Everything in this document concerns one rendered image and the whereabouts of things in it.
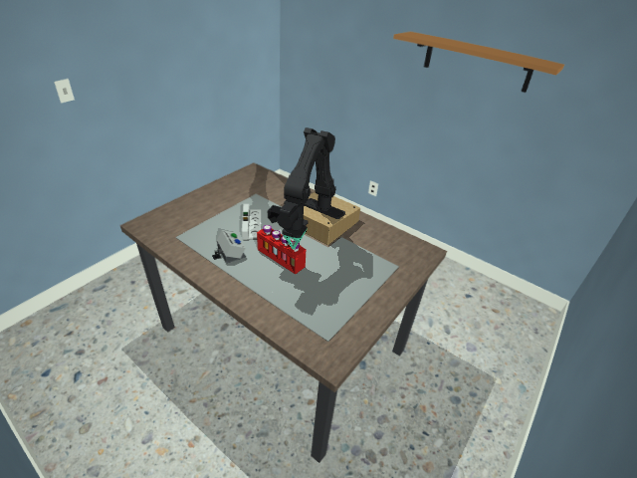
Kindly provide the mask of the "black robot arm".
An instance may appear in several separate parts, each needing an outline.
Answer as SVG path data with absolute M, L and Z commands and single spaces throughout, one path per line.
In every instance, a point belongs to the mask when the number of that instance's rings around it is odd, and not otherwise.
M 297 218 L 304 215 L 304 206 L 333 217 L 341 218 L 345 211 L 331 206 L 331 199 L 335 195 L 336 188 L 329 169 L 329 152 L 332 152 L 335 136 L 327 131 L 320 133 L 312 128 L 304 130 L 306 143 L 301 157 L 295 169 L 289 175 L 284 189 L 283 207 L 272 205 L 268 210 L 268 219 L 288 230 Z M 329 152 L 328 152 L 329 151 Z M 317 179 L 315 192 L 318 200 L 309 198 L 311 172 L 316 163 Z

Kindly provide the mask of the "pale grey flat mat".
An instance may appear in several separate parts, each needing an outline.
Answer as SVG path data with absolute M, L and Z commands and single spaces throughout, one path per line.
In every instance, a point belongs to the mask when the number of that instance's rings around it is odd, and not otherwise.
M 306 266 L 294 274 L 260 252 L 257 239 L 242 239 L 243 204 L 261 209 L 261 230 L 283 235 L 268 219 L 272 205 L 282 206 L 255 194 L 176 238 L 328 342 L 399 267 L 342 237 L 326 247 L 304 235 Z M 246 258 L 213 259 L 221 230 L 238 235 Z

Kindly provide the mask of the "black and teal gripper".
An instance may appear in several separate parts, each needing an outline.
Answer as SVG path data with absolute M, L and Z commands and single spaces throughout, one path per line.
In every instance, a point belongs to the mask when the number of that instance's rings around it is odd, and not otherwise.
M 308 230 L 308 227 L 306 226 L 307 224 L 309 224 L 309 221 L 305 220 L 303 215 L 302 217 L 297 218 L 297 220 L 294 222 L 294 224 L 292 225 L 292 230 L 288 230 L 285 228 L 283 229 L 284 237 L 289 242 L 292 249 L 296 249 L 298 243 L 300 243 L 300 241 L 302 240 L 303 236 Z M 295 239 L 294 241 L 296 241 L 296 243 L 294 246 L 289 237 Z

